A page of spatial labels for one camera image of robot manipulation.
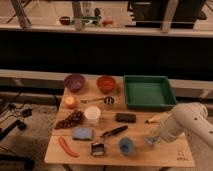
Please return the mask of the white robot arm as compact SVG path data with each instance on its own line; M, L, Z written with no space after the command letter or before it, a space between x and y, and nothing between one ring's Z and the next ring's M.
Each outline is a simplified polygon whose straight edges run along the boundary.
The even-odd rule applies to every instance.
M146 137L146 141L154 145L160 140L173 142L186 130L193 132L213 149L213 125L207 121L208 110L205 105L180 103L171 110L171 115L161 121Z

